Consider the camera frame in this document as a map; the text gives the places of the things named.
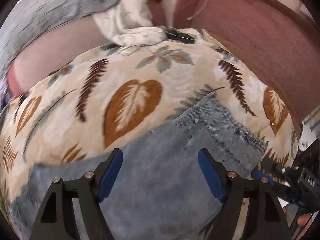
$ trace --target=wrinkled fabric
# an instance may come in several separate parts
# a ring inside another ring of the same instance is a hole
[[[101,33],[123,47],[121,54],[125,56],[143,45],[154,45],[166,39],[164,30],[153,27],[151,18],[147,0],[120,0],[110,10],[93,14]]]
[[[206,147],[216,161],[246,178],[266,146],[235,121],[215,92],[177,119],[160,125],[122,147],[124,161],[110,196],[101,204],[108,226],[119,240],[185,239],[199,232],[218,212],[197,161]],[[23,239],[31,233],[36,213],[53,176],[76,179],[107,155],[52,167],[35,165],[21,196],[9,208]],[[75,206],[81,239],[87,239]]]

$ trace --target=brown leaf print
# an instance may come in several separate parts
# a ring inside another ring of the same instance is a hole
[[[89,69],[89,75],[85,80],[85,83],[81,89],[78,103],[76,105],[76,117],[79,117],[81,122],[86,122],[87,117],[84,114],[84,111],[87,106],[87,101],[92,93],[92,89],[97,85],[100,80],[100,77],[107,70],[106,65],[108,64],[107,59],[99,60],[94,63]]]
[[[218,65],[221,67],[221,69],[226,72],[227,74],[227,80],[230,82],[231,89],[233,93],[236,95],[236,98],[239,100],[242,108],[245,109],[245,112],[249,112],[252,116],[256,116],[254,112],[251,111],[249,106],[247,105],[247,102],[245,101],[244,93],[243,93],[243,83],[242,78],[240,77],[242,74],[239,72],[239,69],[237,69],[234,65],[232,65],[229,62],[226,62],[224,60],[221,60]]]
[[[276,136],[289,111],[281,98],[270,87],[267,87],[263,93],[263,109]]]
[[[11,137],[9,136],[4,144],[2,161],[4,169],[7,173],[12,170],[13,162],[17,157],[18,152],[14,152],[11,148]]]
[[[163,51],[165,51],[166,49],[168,49],[169,46],[168,45],[164,45],[162,46],[161,48],[157,49],[155,54],[158,55],[158,54],[161,54]]]
[[[160,103],[162,85],[156,80],[123,84],[109,102],[104,124],[104,147],[137,127]]]
[[[13,117],[13,122],[16,122],[17,119],[17,115],[18,115],[18,111],[20,109],[20,106],[22,105],[22,103],[24,102],[24,100],[27,99],[27,97],[29,96],[29,92],[25,92],[24,94],[22,94],[19,98],[19,103],[18,103],[18,108],[16,110],[16,112],[14,113],[14,117]]]
[[[41,102],[41,96],[39,96],[38,98],[34,97],[27,103],[26,107],[24,108],[20,116],[20,119],[17,125],[16,136],[22,130],[22,128],[27,124],[30,118],[33,116],[40,102]]]
[[[155,55],[146,57],[146,58],[142,59],[142,61],[140,61],[140,63],[137,65],[136,68],[141,68],[141,67],[153,62],[155,59],[156,59]]]
[[[79,143],[77,143],[76,145],[74,145],[73,147],[71,147],[69,150],[67,150],[66,154],[64,155],[61,163],[70,163],[73,160],[75,161],[79,161],[85,158],[86,154],[83,154],[81,156],[79,156],[78,158],[76,158],[79,154],[79,152],[81,151],[82,148],[80,149],[76,149],[76,147],[78,146]]]

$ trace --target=pink fabric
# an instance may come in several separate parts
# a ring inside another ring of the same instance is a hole
[[[164,10],[161,0],[148,0],[148,6],[152,14],[152,23],[154,26],[166,25]]]
[[[7,72],[7,84],[8,84],[8,87],[9,87],[11,93],[14,96],[20,96],[24,93],[17,82],[16,76],[14,74],[13,64],[10,65],[8,72]]]
[[[320,45],[275,8],[260,0],[209,0],[190,27],[217,33],[251,54],[300,120],[319,105]],[[252,71],[269,85],[259,69]]]
[[[14,74],[7,76],[9,89],[17,92],[11,85],[18,84],[26,92],[76,56],[106,42],[91,16],[59,26],[37,38],[15,58],[10,67]]]

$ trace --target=leaf pattern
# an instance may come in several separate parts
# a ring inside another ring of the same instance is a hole
[[[22,128],[27,124],[30,118],[33,116],[40,102],[41,102],[41,96],[39,96],[38,98],[34,97],[27,103],[25,109],[23,110],[20,116],[20,119],[17,125],[16,136],[22,130]]]
[[[16,112],[14,113],[14,117],[13,117],[13,122],[16,122],[17,119],[17,115],[18,115],[18,111],[20,109],[20,106],[22,105],[22,103],[24,102],[24,100],[27,99],[27,97],[29,96],[29,92],[25,92],[24,94],[22,94],[19,98],[19,103],[18,103],[18,108],[16,110]]]
[[[233,93],[236,95],[236,98],[239,100],[240,105],[242,108],[245,109],[245,112],[249,112],[252,116],[256,116],[254,112],[251,111],[249,106],[247,105],[247,102],[244,97],[244,84],[242,83],[242,78],[240,77],[242,74],[239,72],[239,69],[237,69],[234,65],[232,65],[229,62],[226,62],[224,60],[221,60],[218,65],[221,67],[221,69],[226,72],[227,74],[227,80],[230,82],[231,89]]]
[[[120,48],[120,46],[118,44],[113,43],[113,42],[108,42],[108,43],[100,46],[100,49],[102,51],[106,51],[106,50],[112,51],[112,53],[110,53],[110,55],[115,53],[119,48]]]
[[[205,84],[203,89],[200,89],[199,91],[193,91],[195,94],[194,97],[189,97],[187,100],[180,101],[180,104],[182,107],[175,108],[175,113],[169,115],[166,120],[173,120],[182,115],[187,109],[195,106],[202,98],[204,98],[206,95],[209,95],[211,92],[216,91],[218,89],[221,89],[224,87],[213,89],[209,85]]]
[[[25,141],[25,144],[24,144],[24,147],[23,147],[22,156],[23,156],[24,162],[26,161],[26,151],[27,151],[28,145],[30,143],[30,140],[33,138],[34,134],[36,133],[36,131],[48,120],[49,115],[53,112],[53,110],[63,102],[65,96],[67,96],[68,94],[70,94],[73,91],[75,91],[75,89],[71,90],[68,93],[65,93],[63,91],[62,95],[55,98],[51,102],[51,104],[49,106],[47,106],[46,108],[44,108],[41,111],[41,113],[39,114],[39,116],[34,120],[32,128],[30,130],[30,133],[28,134],[26,141]]]
[[[103,124],[104,147],[137,127],[160,103],[162,85],[156,80],[130,80],[109,102]]]
[[[289,111],[278,94],[270,87],[267,87],[263,93],[263,109],[276,136]]]
[[[72,64],[72,61],[70,61],[67,65],[65,65],[61,69],[51,72],[50,74],[52,74],[52,77],[48,81],[47,88],[51,87],[55,83],[55,81],[58,79],[58,77],[69,74],[72,71],[72,69],[73,69],[73,64]]]
[[[140,63],[137,65],[136,68],[142,68],[142,67],[144,67],[145,65],[153,62],[155,59],[156,59],[156,56],[155,56],[155,55],[152,55],[152,56],[150,56],[150,57],[145,57],[144,59],[142,59],[142,61],[140,61]]]
[[[145,65],[153,62],[156,58],[159,59],[156,66],[160,74],[163,71],[171,68],[172,61],[180,64],[194,65],[189,53],[182,51],[182,49],[167,50],[168,47],[168,45],[160,47],[155,52],[153,52],[153,55],[142,59],[142,61],[139,62],[136,68],[142,68]]]
[[[177,63],[194,65],[192,62],[192,59],[190,58],[190,54],[188,54],[184,51],[177,52],[177,53],[171,55],[170,57]]]
[[[13,162],[17,157],[18,152],[14,152],[11,148],[11,137],[9,136],[4,144],[2,153],[2,161],[4,169],[7,173],[12,170]]]
[[[79,154],[79,152],[80,152],[81,149],[82,149],[82,148],[80,148],[80,149],[75,150],[76,147],[78,146],[78,144],[79,144],[79,143],[77,143],[76,145],[74,145],[73,147],[71,147],[69,150],[67,150],[67,152],[65,153],[65,155],[64,155],[61,163],[70,163],[70,162],[72,162],[73,160],[74,160],[75,162],[77,162],[77,161],[83,160],[83,159],[85,158],[86,154],[83,154],[83,155],[80,155],[79,157],[77,157],[78,154]]]
[[[89,75],[85,80],[85,83],[81,89],[78,103],[76,105],[76,117],[79,117],[81,122],[86,122],[87,117],[84,114],[84,111],[87,106],[87,101],[92,93],[92,89],[97,85],[100,80],[100,77],[105,71],[107,71],[106,65],[108,64],[107,59],[99,60],[94,63],[89,69]]]

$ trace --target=human hand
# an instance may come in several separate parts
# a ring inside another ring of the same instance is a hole
[[[297,224],[301,227],[304,227],[304,229],[302,230],[302,232],[296,237],[295,240],[300,240],[303,235],[305,234],[305,232],[308,230],[308,228],[310,227],[312,221],[310,219],[310,217],[312,216],[311,213],[308,213],[308,214],[304,214],[300,217],[298,217],[298,220],[297,220]]]

